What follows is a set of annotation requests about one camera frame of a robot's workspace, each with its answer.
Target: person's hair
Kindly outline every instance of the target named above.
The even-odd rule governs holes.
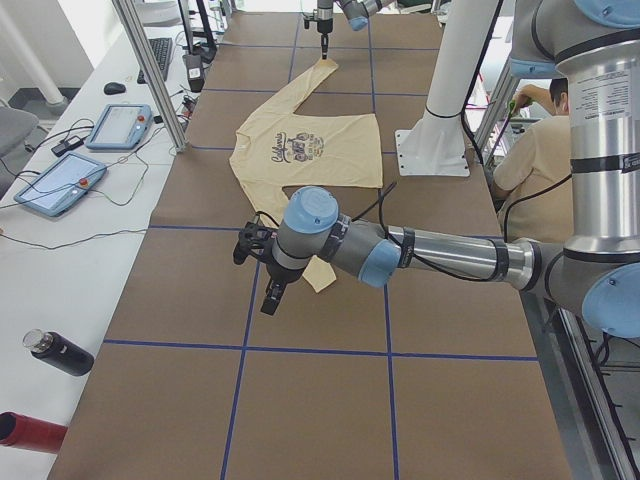
[[[551,100],[553,100],[553,104],[556,107],[560,106],[560,96],[566,93],[569,94],[569,82],[567,82],[566,78],[554,78],[551,80],[551,85],[549,85],[549,94],[551,95]]]

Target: beige shirt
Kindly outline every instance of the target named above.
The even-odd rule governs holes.
[[[236,132],[231,168],[253,208],[278,221],[289,202],[283,187],[382,186],[375,115],[309,117],[294,113],[337,68],[333,60],[318,61],[253,112]],[[336,277],[329,264],[314,257],[304,278],[319,292]]]
[[[501,226],[511,203],[550,187],[571,172],[570,132],[568,116],[546,118],[532,125],[509,150],[493,176],[498,187],[513,190],[498,212]],[[573,235],[571,180],[514,206],[507,231],[509,241],[526,237],[564,243]]]

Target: white table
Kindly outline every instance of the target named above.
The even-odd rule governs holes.
[[[149,38],[170,36],[175,40],[180,31],[181,27],[151,28],[147,33]],[[180,84],[188,86],[181,55],[180,47],[175,48],[166,82],[170,95],[182,88]],[[148,87],[136,83],[138,69],[128,38],[122,34],[52,133],[68,129],[79,118],[96,121],[108,103],[147,103],[158,115]],[[127,92],[104,95],[103,86],[110,81],[124,83]],[[180,104],[182,95],[172,97],[174,106]],[[145,140],[157,128],[153,125]],[[56,160],[50,150],[55,142],[36,152],[26,168],[42,171]],[[52,246],[96,233],[144,229],[173,163],[172,146],[163,130],[140,151],[150,168],[142,187],[125,207],[89,193],[59,219],[39,216],[23,206],[0,209],[0,228],[11,237]],[[89,152],[84,146],[76,151],[105,163],[123,155]],[[96,188],[116,201],[126,201],[143,169],[132,156],[126,163],[109,168]],[[24,185],[16,181],[0,205],[13,203],[13,195]],[[53,330],[97,354],[142,239],[143,234],[121,234],[46,251],[0,237],[0,412],[14,411],[69,424],[87,376],[72,377],[32,358],[22,346],[22,337],[32,328]],[[0,477],[44,479],[54,459],[50,454],[0,447]]]

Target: red cylinder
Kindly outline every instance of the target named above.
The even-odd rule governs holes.
[[[58,453],[67,427],[13,412],[0,414],[0,445]]]

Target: computer mouse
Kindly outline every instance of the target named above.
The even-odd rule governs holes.
[[[109,82],[104,86],[104,93],[106,95],[115,95],[116,93],[124,93],[127,91],[127,87],[118,82]]]

